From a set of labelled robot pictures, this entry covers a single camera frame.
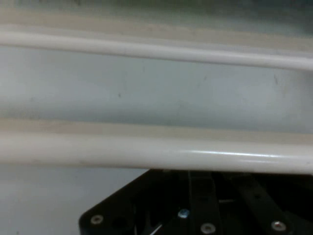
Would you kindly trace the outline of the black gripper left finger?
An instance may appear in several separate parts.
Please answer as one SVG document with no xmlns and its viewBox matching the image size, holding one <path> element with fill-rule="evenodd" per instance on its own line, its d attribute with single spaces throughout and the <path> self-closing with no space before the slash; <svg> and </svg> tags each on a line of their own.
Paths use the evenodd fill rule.
<svg viewBox="0 0 313 235">
<path fill-rule="evenodd" d="M 210 172 L 189 171 L 191 235 L 221 235 L 222 223 L 215 182 Z"/>
</svg>

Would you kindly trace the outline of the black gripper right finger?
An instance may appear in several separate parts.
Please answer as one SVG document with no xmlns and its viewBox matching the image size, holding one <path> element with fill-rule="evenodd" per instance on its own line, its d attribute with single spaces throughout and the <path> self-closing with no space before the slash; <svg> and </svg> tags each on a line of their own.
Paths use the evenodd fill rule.
<svg viewBox="0 0 313 235">
<path fill-rule="evenodd" d="M 295 234 L 294 224 L 251 174 L 230 173 L 229 182 L 243 199 L 265 235 Z"/>
</svg>

